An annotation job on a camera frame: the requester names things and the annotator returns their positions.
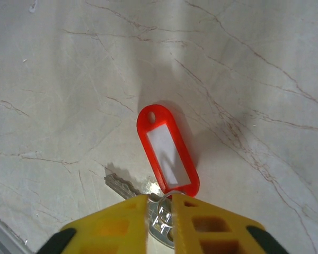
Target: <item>key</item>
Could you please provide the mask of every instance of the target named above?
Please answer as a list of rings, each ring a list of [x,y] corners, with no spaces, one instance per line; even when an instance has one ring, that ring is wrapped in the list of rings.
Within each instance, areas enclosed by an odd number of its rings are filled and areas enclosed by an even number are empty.
[[[115,173],[110,172],[108,169],[105,169],[105,172],[106,185],[124,199],[132,198],[142,194],[139,190],[133,187],[132,183],[123,180],[121,177],[118,177]],[[150,193],[148,196],[148,230],[151,236],[153,236],[157,241],[171,249],[174,249],[171,228],[167,226],[172,225],[171,200],[166,198],[161,203],[158,213],[158,202],[160,198],[161,197],[155,193]]]

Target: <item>red key tag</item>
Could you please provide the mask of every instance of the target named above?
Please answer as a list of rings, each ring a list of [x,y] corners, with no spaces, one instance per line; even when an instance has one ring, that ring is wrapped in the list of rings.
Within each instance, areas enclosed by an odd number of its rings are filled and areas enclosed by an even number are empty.
[[[143,108],[137,131],[163,193],[179,190],[194,197],[199,176],[171,112],[156,104]]]

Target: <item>marble surface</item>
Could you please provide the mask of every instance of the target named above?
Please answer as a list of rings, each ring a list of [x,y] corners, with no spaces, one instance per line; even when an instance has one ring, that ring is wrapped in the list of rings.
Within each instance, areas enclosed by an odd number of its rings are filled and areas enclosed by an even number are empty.
[[[146,105],[177,120],[198,198],[318,253],[318,0],[0,0],[0,217],[31,250],[153,179]],[[150,253],[173,253],[149,238]]]

